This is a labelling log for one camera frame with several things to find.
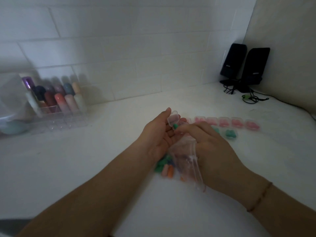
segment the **bracelet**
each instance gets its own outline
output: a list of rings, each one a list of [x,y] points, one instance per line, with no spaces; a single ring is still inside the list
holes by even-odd
[[[259,199],[257,200],[257,202],[254,204],[253,207],[251,207],[250,209],[247,210],[247,212],[252,212],[263,200],[263,198],[265,197],[265,195],[267,194],[268,189],[271,187],[272,182],[269,182],[268,186],[264,189],[264,191],[262,192],[261,197],[259,197]]]

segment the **clear plastic bag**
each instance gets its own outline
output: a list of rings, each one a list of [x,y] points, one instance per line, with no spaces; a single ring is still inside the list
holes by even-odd
[[[198,166],[195,144],[196,140],[186,135],[168,149],[168,154],[172,156],[175,168],[180,173],[181,180],[204,192],[206,186],[203,183]]]

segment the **speaker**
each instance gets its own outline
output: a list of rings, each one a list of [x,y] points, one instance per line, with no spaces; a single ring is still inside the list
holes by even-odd
[[[233,43],[228,51],[227,57],[223,64],[221,75],[229,80],[221,80],[224,85],[234,85],[238,72],[247,54],[247,46]]]
[[[267,64],[270,48],[253,48],[249,51],[244,71],[237,90],[242,93],[249,92],[248,85],[258,85],[262,81],[262,75]]]

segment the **person's right hand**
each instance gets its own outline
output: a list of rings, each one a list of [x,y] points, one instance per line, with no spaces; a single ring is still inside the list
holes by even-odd
[[[208,187],[243,201],[244,195],[257,195],[257,187],[261,191],[261,184],[265,185],[264,182],[254,187],[258,183],[252,180],[257,175],[243,165],[229,143],[206,122],[181,125],[175,133],[189,133],[196,139],[199,168]]]

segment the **person's left hand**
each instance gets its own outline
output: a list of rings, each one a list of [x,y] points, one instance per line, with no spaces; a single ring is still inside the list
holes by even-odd
[[[171,126],[168,125],[167,118],[171,114],[171,109],[161,112],[155,119],[149,122],[137,141],[145,148],[146,153],[153,161],[157,162],[167,152],[168,148],[181,139],[183,135],[175,135]]]

